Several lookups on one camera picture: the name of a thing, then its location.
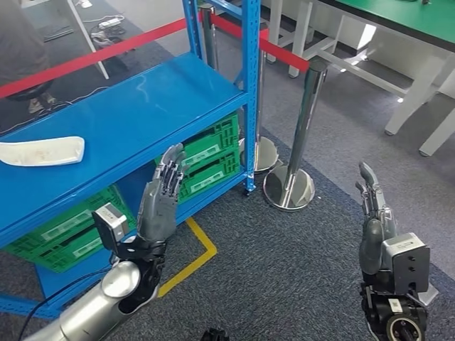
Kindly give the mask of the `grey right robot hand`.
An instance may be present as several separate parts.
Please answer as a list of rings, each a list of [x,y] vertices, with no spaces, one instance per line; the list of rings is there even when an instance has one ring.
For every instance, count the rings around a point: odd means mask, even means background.
[[[365,162],[359,163],[364,185],[356,182],[361,192],[364,221],[359,248],[361,269],[368,275],[377,273],[382,266],[382,243],[398,235],[393,210],[386,204],[375,172]]]

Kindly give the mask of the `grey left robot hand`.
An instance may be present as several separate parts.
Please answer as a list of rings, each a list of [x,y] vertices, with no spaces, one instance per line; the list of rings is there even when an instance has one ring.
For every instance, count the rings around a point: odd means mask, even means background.
[[[147,242],[165,242],[176,229],[180,186],[186,167],[181,143],[169,147],[146,184],[138,215],[138,235]]]

